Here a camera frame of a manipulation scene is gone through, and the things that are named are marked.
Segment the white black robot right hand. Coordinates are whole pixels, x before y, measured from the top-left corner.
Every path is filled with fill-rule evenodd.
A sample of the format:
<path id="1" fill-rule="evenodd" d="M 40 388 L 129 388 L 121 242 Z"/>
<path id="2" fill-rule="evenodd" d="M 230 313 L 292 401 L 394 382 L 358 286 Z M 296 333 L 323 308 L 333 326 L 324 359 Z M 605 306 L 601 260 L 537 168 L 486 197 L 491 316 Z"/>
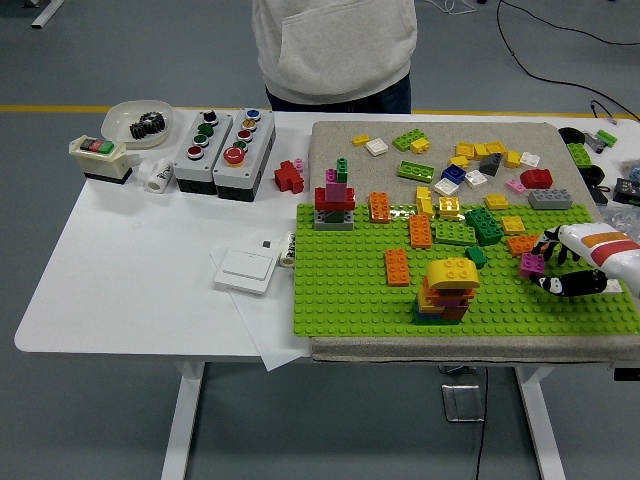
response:
<path id="1" fill-rule="evenodd" d="M 606 223 L 560 225 L 547 229 L 538 238 L 532 253 L 552 257 L 556 246 L 558 263 L 568 258 L 584 260 L 589 270 L 566 273 L 560 277 L 531 275 L 540 288 L 560 297 L 575 297 L 603 292 L 610 280 L 621 280 L 629 291 L 639 295 L 639 244 Z"/>

